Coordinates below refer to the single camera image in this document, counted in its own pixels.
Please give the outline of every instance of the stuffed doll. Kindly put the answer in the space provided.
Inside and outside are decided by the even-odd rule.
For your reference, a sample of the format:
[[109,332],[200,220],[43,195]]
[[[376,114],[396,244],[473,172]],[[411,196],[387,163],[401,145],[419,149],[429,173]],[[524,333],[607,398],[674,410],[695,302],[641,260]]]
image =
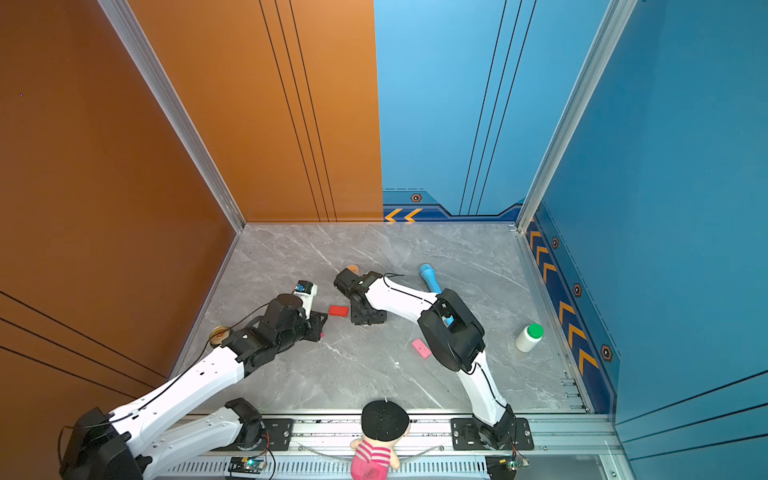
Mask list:
[[392,449],[411,430],[411,419],[401,406],[376,400],[362,409],[362,438],[349,445],[354,480],[384,480],[389,466],[400,468],[400,458]]

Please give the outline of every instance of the red block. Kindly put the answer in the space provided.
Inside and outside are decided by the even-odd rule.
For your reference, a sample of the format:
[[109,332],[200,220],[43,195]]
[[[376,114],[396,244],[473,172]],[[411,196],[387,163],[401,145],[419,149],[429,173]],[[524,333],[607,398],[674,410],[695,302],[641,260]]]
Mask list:
[[349,315],[349,307],[348,306],[338,306],[338,305],[332,305],[328,309],[328,314],[333,316],[347,316]]

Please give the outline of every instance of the pink block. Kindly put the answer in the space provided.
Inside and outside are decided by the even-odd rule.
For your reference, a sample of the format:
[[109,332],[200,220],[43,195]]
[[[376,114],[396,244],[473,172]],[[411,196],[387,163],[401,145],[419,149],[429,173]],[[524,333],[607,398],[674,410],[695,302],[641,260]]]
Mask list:
[[416,352],[419,352],[419,355],[421,355],[423,359],[426,359],[428,356],[432,355],[432,351],[427,347],[427,345],[424,345],[424,342],[422,342],[421,339],[416,339],[412,345],[413,348],[416,349]]

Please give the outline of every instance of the yellow chevron arrow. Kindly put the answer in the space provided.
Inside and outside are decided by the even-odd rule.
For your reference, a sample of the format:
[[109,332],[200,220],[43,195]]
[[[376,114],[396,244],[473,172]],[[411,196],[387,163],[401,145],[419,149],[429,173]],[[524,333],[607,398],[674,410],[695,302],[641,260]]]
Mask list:
[[541,254],[549,253],[546,247],[536,247],[536,265],[541,265]]
[[584,335],[584,331],[576,328],[573,323],[571,325],[568,325],[568,345],[571,346],[571,348],[574,347],[574,333],[576,335],[579,335],[583,339],[587,339],[587,336]]
[[584,376],[584,361],[587,360],[589,363],[594,365],[596,369],[599,369],[598,361],[594,359],[592,355],[589,353],[586,353],[584,350],[579,349],[578,350],[578,371],[581,374],[581,376]]
[[402,211],[402,208],[396,208],[392,210],[392,213],[384,217],[384,220],[389,220],[390,223],[395,223],[397,220],[393,219],[395,215],[399,214]]
[[544,262],[544,283],[547,283],[547,270],[552,270],[553,272],[558,271],[558,269],[554,268],[554,265],[551,263]]
[[574,312],[574,309],[572,306],[568,305],[565,302],[560,302],[560,324],[563,324],[563,310],[567,310],[568,312],[573,313],[576,315],[576,312]]
[[411,223],[416,223],[416,220],[413,220],[413,216],[416,215],[420,211],[422,211],[422,209],[417,208],[416,210],[414,210],[410,214],[406,215],[406,220],[411,222]]
[[541,232],[531,232],[531,250],[533,250],[533,237],[540,237]]

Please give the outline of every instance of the orange wall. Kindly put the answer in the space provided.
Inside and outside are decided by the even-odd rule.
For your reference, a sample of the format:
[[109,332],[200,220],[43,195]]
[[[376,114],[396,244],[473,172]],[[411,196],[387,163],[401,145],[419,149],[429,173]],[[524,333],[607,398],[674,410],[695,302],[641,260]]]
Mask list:
[[246,220],[382,219],[372,0],[130,0]]
[[233,231],[95,0],[0,31],[0,290],[93,339],[0,295],[2,477],[57,478],[63,425],[164,382]]

